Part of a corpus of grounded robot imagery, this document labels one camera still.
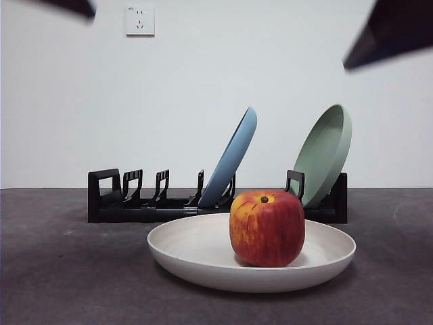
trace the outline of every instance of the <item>blue plate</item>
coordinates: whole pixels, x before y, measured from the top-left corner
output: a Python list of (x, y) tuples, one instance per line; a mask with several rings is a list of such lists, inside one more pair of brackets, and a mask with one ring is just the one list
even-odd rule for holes
[(201, 199), (198, 201), (199, 208), (211, 207), (218, 203), (250, 145), (256, 126), (256, 112), (252, 107), (249, 107), (225, 148), (218, 165), (215, 167)]

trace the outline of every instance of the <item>dark gray surface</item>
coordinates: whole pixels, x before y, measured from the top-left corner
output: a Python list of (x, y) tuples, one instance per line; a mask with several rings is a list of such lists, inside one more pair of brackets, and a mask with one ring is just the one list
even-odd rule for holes
[(203, 288), (162, 269), (157, 223), (87, 223), (86, 190), (1, 191), (9, 324), (433, 324), (433, 189), (349, 190), (353, 262), (280, 294)]

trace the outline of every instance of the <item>white plate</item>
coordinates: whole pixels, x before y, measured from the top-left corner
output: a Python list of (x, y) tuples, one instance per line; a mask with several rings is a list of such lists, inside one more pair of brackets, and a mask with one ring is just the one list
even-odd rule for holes
[(300, 255), (286, 267), (250, 267), (234, 253), (229, 213), (198, 215), (163, 223), (147, 236), (157, 262), (193, 283), (243, 293), (278, 293), (315, 286), (343, 271), (355, 241), (336, 228), (305, 221)]

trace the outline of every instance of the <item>white wall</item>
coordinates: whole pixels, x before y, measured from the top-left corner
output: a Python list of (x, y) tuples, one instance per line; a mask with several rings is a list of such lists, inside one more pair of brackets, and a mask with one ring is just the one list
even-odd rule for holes
[(334, 103), (352, 116), (349, 186), (433, 185), (433, 51), (342, 67), (373, 0), (155, 0), (154, 39), (124, 36), (129, 1), (96, 1), (92, 24), (31, 2), (2, 2), (2, 188), (84, 188), (116, 167), (194, 187), (249, 105), (237, 184), (282, 187)]

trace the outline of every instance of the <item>plate rim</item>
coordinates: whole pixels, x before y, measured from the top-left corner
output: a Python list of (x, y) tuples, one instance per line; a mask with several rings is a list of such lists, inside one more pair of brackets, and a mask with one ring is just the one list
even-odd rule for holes
[(290, 270), (315, 269), (317, 267), (327, 267), (327, 266), (330, 266), (330, 265), (334, 265), (334, 264), (340, 263), (340, 262), (345, 261), (347, 259), (350, 259), (355, 254), (355, 251), (357, 249), (357, 243), (352, 238), (352, 236), (350, 236), (346, 232), (343, 232), (342, 230), (340, 230), (338, 228), (335, 228), (335, 227), (332, 227), (330, 225), (327, 225), (327, 224), (324, 224), (324, 223), (321, 223), (321, 222), (316, 222), (316, 221), (308, 220), (308, 219), (305, 219), (305, 222), (309, 222), (309, 223), (312, 223), (312, 224), (318, 224), (320, 226), (324, 226), (325, 228), (331, 228), (333, 230), (336, 230), (337, 232), (340, 232), (343, 236), (346, 236), (352, 242), (352, 249), (350, 250), (350, 252), (348, 254), (346, 254), (345, 256), (339, 258), (339, 259), (332, 260), (329, 263), (324, 263), (324, 264), (319, 264), (319, 265), (313, 265), (313, 266), (307, 266), (307, 265), (292, 266), (292, 267), (287, 267), (287, 266), (285, 266), (285, 267), (222, 266), (222, 265), (215, 265), (215, 264), (209, 264), (209, 263), (199, 263), (197, 261), (191, 261), (189, 259), (182, 259), (182, 258), (176, 257), (176, 256), (171, 255), (171, 254), (163, 253), (160, 249), (156, 248), (155, 245), (153, 245), (151, 243), (151, 241), (150, 241), (150, 236), (152, 235), (152, 233), (155, 230), (157, 230), (158, 228), (160, 228), (160, 227), (164, 227), (164, 226), (167, 226), (169, 224), (176, 223), (176, 222), (182, 222), (185, 219), (195, 219), (195, 218), (207, 217), (207, 216), (215, 216), (215, 215), (230, 216), (230, 213), (211, 213), (211, 214), (206, 214), (206, 215), (193, 215), (191, 217), (185, 217), (185, 218), (180, 218), (180, 219), (168, 221), (166, 223), (163, 223), (163, 224), (155, 227), (154, 229), (152, 229), (149, 232), (149, 234), (146, 237), (146, 239), (147, 239), (147, 245), (149, 245), (151, 249), (155, 250), (159, 254), (162, 254), (164, 256), (170, 257), (171, 259), (176, 259), (177, 261), (191, 263), (191, 264), (199, 265), (199, 266), (216, 267), (216, 268), (220, 268), (220, 269), (236, 269), (236, 270), (242, 270), (242, 271), (260, 271), (260, 272), (266, 272), (266, 271), (280, 271), (280, 272), (283, 272), (283, 271), (290, 271)]

